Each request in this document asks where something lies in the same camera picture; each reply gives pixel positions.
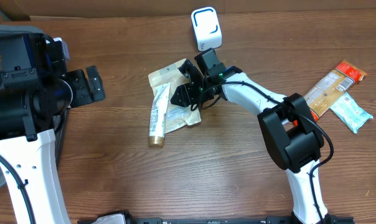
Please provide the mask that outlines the beige paper pouch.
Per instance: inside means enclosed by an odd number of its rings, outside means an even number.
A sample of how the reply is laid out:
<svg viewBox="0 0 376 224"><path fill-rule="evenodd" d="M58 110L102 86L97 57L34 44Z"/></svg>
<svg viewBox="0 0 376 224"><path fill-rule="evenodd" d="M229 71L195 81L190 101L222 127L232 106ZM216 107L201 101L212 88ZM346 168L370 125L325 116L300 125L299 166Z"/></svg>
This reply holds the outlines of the beige paper pouch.
<svg viewBox="0 0 376 224"><path fill-rule="evenodd" d="M157 86L170 83L170 97L172 97L178 86L188 83L189 80L185 76L183 76L183 74L178 69L185 61L186 58L183 58L162 69L150 73L148 75L148 79L149 84L153 89L153 93L155 93L155 88ZM170 133L185 125L192 126L200 122L201 117L198 110L191 111L189 107L181 107L169 103L167 109L165 133Z"/></svg>

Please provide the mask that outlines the white cream tube gold cap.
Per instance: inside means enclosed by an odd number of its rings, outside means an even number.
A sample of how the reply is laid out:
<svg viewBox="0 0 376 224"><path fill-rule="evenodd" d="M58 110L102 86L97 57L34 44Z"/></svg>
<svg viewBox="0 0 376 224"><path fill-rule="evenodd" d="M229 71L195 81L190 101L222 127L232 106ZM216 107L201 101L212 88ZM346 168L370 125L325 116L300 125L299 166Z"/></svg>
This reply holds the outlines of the white cream tube gold cap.
<svg viewBox="0 0 376 224"><path fill-rule="evenodd" d="M171 84L154 89L154 99L149 122L149 147L163 147Z"/></svg>

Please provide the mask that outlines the orange spaghetti pack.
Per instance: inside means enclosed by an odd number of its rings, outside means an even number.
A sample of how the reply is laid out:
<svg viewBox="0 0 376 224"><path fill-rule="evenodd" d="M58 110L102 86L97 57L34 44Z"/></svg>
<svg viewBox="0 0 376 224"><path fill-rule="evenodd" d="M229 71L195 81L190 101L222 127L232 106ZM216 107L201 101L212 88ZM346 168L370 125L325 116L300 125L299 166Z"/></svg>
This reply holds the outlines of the orange spaghetti pack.
<svg viewBox="0 0 376 224"><path fill-rule="evenodd" d="M320 79L305 95L311 114L317 121L345 92L367 75L346 60Z"/></svg>

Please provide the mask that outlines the teal wet wipes pack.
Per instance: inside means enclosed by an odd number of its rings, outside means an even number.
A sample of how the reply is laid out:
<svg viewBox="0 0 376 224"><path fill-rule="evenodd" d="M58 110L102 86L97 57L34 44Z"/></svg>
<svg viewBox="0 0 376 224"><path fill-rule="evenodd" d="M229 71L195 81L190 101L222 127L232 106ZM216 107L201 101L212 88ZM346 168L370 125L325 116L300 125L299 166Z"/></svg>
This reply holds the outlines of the teal wet wipes pack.
<svg viewBox="0 0 376 224"><path fill-rule="evenodd" d="M374 117L363 110L355 100L345 92L330 109L347 125L347 127L357 134L358 130L369 120Z"/></svg>

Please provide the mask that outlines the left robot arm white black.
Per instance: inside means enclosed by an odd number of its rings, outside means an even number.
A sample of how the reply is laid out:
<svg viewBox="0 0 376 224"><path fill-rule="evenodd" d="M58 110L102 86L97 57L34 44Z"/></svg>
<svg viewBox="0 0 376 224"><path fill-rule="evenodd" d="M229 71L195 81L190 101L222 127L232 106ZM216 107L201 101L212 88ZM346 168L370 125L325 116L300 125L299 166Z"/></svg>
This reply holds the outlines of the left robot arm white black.
<svg viewBox="0 0 376 224"><path fill-rule="evenodd" d="M68 71L63 42L43 33L0 37L0 57L0 166L16 220L68 223L54 117L105 99L98 70Z"/></svg>

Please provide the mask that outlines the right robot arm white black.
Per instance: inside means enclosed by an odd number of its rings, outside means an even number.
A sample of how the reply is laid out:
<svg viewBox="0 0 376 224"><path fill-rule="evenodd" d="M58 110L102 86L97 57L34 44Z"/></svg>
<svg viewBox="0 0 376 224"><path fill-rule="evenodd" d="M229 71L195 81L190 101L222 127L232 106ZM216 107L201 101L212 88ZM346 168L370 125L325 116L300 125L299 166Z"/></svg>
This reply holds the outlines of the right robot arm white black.
<svg viewBox="0 0 376 224"><path fill-rule="evenodd" d="M212 48L185 60L178 68L188 79L179 85L171 104L203 110L204 103L224 99L258 118L266 150L286 172L293 196L294 223L332 223L322 199L319 168L321 148L333 143L316 123L305 99L298 93L284 96L251 80L236 66L226 67Z"/></svg>

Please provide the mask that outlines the white barcode scanner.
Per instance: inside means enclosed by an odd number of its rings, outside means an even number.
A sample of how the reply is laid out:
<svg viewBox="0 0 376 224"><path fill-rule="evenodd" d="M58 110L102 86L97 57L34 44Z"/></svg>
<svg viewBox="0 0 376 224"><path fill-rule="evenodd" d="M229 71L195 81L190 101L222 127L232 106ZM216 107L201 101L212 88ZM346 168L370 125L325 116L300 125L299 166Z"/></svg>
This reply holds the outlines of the white barcode scanner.
<svg viewBox="0 0 376 224"><path fill-rule="evenodd" d="M190 18L199 51L221 46L222 31L217 12L213 7L196 9L191 13Z"/></svg>

